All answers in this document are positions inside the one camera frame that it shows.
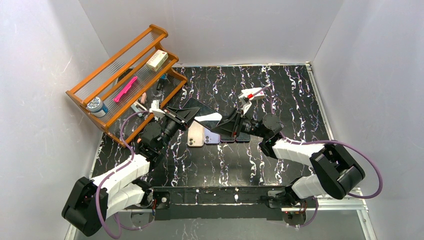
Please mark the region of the white box on table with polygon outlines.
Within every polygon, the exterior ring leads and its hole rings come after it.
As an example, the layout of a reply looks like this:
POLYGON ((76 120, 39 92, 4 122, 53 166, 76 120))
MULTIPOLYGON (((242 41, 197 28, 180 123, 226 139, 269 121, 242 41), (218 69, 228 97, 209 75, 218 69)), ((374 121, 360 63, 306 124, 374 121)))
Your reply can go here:
POLYGON ((258 100, 265 97, 265 93, 261 87, 248 88, 241 91, 249 100, 258 100))

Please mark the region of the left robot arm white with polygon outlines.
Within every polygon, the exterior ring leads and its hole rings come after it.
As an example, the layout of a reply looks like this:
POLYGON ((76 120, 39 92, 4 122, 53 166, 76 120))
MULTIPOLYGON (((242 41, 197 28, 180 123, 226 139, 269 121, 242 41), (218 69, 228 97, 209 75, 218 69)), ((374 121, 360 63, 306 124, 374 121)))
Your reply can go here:
POLYGON ((79 178, 61 216, 87 237, 104 229, 111 238, 119 239, 121 233, 110 231, 107 218, 116 218, 119 211, 143 201, 146 188, 137 181, 158 165, 162 150, 178 131, 190 127, 199 111, 199 107, 151 108, 150 112, 162 122, 150 122, 144 127, 138 146, 130 149, 127 160, 102 175, 79 178))

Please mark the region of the blue jar with lid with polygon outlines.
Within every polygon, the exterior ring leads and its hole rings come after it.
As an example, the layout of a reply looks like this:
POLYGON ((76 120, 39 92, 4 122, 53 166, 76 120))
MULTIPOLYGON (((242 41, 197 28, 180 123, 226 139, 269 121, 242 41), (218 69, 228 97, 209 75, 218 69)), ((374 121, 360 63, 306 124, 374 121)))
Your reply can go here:
POLYGON ((96 96, 92 101, 90 101, 87 104, 86 108, 91 114, 93 114, 97 118, 104 117, 109 111, 108 107, 98 96, 96 96))

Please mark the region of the small black blue item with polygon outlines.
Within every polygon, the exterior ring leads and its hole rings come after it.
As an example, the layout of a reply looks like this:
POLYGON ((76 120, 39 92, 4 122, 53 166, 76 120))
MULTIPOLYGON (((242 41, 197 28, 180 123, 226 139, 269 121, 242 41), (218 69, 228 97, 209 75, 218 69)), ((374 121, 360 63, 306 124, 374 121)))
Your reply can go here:
POLYGON ((165 81, 167 80, 167 75, 162 75, 159 80, 157 81, 156 90, 162 91, 165 86, 165 81))

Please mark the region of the light blue white stapler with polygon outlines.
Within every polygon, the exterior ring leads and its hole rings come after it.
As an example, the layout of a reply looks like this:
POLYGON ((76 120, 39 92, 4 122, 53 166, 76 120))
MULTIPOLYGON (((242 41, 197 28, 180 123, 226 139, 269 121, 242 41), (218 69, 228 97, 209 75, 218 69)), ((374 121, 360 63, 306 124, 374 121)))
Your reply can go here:
POLYGON ((130 107, 134 113, 137 113, 137 116, 139 118, 141 118, 144 115, 144 113, 149 112, 149 110, 138 101, 135 101, 130 107))

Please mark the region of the purple phone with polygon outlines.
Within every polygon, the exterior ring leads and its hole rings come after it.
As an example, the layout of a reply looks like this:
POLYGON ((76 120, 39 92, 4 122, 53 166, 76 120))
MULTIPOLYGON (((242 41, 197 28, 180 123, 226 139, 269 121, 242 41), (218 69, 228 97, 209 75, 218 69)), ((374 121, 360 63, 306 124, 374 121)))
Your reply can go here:
POLYGON ((229 137, 229 136, 224 136, 224 135, 221 135, 221 136, 220 136, 220 142, 221 142, 221 143, 234 143, 234 142, 235 142, 235 140, 236 140, 236 138, 235 138, 235 137, 233 137, 233 136, 231 136, 231 137, 229 137))

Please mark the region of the pink plastic tool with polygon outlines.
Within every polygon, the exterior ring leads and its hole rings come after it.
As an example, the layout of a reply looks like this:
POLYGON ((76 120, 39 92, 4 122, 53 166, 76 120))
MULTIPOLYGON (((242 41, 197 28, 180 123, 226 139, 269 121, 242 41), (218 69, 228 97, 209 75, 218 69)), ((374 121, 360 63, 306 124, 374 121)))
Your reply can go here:
POLYGON ((138 76, 134 76, 125 86, 124 88, 115 96, 113 101, 115 103, 119 103, 121 98, 132 88, 132 85, 138 80, 138 76))

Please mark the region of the small pink beige item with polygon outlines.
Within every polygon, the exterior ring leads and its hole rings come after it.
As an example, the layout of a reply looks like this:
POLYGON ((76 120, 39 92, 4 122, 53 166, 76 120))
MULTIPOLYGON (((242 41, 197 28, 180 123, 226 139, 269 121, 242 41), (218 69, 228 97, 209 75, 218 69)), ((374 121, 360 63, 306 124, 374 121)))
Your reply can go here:
POLYGON ((140 97, 140 99, 139 99, 139 102, 140 102, 141 104, 144 104, 146 101, 147 101, 147 93, 146 93, 146 92, 144 92, 144 93, 141 95, 141 97, 140 97))

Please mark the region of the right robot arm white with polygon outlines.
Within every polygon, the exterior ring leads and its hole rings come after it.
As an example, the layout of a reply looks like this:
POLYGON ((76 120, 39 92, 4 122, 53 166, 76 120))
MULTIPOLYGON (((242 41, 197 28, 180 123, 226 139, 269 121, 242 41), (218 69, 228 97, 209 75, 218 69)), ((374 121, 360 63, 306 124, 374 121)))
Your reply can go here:
POLYGON ((341 200, 366 176, 363 168, 340 143, 293 142, 284 138, 280 119, 275 114, 268 113, 256 121, 234 110, 211 130, 226 137, 237 137, 240 133, 260 137, 259 148, 267 157, 313 168, 313 175, 302 176, 286 186, 285 198, 291 201, 319 195, 341 200))

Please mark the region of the cream cardboard box on shelf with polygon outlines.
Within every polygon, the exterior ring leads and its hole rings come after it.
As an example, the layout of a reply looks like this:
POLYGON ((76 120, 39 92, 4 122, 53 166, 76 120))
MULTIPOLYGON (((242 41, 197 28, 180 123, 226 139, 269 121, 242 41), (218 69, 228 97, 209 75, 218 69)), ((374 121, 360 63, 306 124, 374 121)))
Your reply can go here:
POLYGON ((149 70, 157 72, 163 63, 168 59, 168 53, 163 50, 157 50, 152 57, 146 62, 146 67, 149 70))

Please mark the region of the black phone from beige case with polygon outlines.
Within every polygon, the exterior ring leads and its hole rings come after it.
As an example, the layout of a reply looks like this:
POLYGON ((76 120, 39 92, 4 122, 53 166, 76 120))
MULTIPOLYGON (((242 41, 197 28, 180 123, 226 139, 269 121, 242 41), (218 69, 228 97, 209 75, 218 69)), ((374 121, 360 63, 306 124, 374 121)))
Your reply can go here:
POLYGON ((235 141, 237 143, 248 143, 251 141, 251 136, 247 133, 241 132, 236 138, 235 141))

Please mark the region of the black base rail with mounts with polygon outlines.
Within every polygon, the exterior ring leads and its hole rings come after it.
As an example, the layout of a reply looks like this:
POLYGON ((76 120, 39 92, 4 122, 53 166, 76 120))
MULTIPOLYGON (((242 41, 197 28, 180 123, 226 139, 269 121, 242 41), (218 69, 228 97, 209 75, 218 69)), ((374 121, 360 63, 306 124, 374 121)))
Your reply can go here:
POLYGON ((304 227, 318 212, 316 197, 299 199, 285 187, 153 187, 134 213, 153 211, 158 221, 177 219, 265 219, 304 227))

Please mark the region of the small black phone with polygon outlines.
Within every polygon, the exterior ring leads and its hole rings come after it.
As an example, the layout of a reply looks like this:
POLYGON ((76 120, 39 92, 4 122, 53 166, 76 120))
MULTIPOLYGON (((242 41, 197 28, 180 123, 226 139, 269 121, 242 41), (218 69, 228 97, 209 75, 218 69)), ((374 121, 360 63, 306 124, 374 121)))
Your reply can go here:
POLYGON ((194 120, 208 130, 215 128, 223 118, 215 109, 192 97, 181 108, 188 109, 195 107, 198 107, 199 111, 196 113, 194 120))

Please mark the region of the orange wooden shelf rack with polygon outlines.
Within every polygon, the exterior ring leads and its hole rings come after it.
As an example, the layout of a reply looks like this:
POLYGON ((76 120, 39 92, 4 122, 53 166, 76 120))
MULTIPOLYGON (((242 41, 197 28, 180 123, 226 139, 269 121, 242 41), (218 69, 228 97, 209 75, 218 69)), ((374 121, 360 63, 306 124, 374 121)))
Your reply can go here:
POLYGON ((174 53, 168 53, 168 59, 158 71, 146 67, 146 62, 157 50, 164 50, 161 42, 167 36, 168 32, 164 28, 154 24, 149 25, 145 31, 100 67, 66 91, 67 96, 88 118, 120 145, 124 144, 120 139, 120 121, 132 114, 131 105, 139 100, 143 93, 147 94, 149 100, 153 97, 162 75, 168 76, 164 85, 165 96, 160 102, 162 108, 188 81, 173 68, 179 60, 174 53), (114 102, 116 95, 135 76, 138 76, 138 79, 131 89, 118 103, 114 102), (87 104, 95 97, 99 97, 108 108, 108 113, 103 117, 95 117, 87 110, 87 104))

